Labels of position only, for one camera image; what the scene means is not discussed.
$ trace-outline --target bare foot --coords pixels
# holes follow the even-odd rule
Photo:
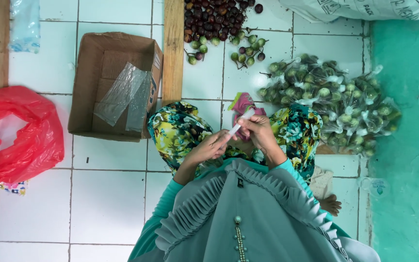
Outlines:
[[[342,209],[340,205],[342,202],[337,201],[336,195],[330,195],[326,199],[318,199],[321,209],[328,211],[331,215],[337,216],[339,209]]]

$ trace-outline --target cardboard box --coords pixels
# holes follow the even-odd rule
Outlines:
[[[86,33],[80,41],[73,83],[70,134],[99,139],[138,142],[150,138],[148,119],[156,110],[161,80],[162,51],[151,38],[120,32]],[[142,132],[126,131],[128,107],[115,126],[93,114],[127,62],[152,72],[150,93]]]

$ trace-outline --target pink cloth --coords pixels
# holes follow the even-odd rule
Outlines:
[[[253,103],[253,98],[251,98],[249,93],[237,93],[236,98],[230,104],[230,106],[227,108],[227,110],[234,110],[236,111],[236,115],[234,116],[234,121],[232,123],[232,126],[235,126],[237,123],[237,119],[241,117],[245,112],[247,112],[250,108],[253,108],[255,110],[256,115],[263,115],[266,116],[266,112],[263,108],[257,108],[255,106],[255,103]],[[242,140],[249,141],[250,138],[244,136],[240,130],[236,133]]]

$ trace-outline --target teal wall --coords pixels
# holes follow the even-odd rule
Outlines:
[[[378,79],[403,112],[369,164],[391,185],[371,202],[372,244],[383,262],[419,262],[419,21],[376,21],[371,31],[372,63],[384,66]]]

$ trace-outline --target sleeve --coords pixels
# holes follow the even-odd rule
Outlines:
[[[297,170],[294,169],[294,166],[292,165],[292,162],[290,161],[290,159],[287,159],[284,163],[276,166],[272,170],[279,169],[279,168],[287,170],[300,183],[300,185],[303,187],[308,197],[313,198],[315,204],[319,203],[319,201],[313,196],[313,191],[311,191],[310,186],[306,184],[303,177],[298,173]],[[320,211],[322,213],[327,213],[326,219],[328,219],[329,221],[332,221],[332,215],[329,212],[323,209],[321,209]]]
[[[154,231],[161,227],[161,219],[169,216],[169,212],[171,212],[174,207],[176,195],[182,188],[183,186],[175,182],[174,179],[169,182],[169,185],[166,187],[159,199],[158,205],[154,208],[152,216],[143,226],[142,233],[140,234],[140,237],[138,238],[137,243],[129,256],[129,261],[153,250],[156,247],[154,241],[158,235],[156,235]]]

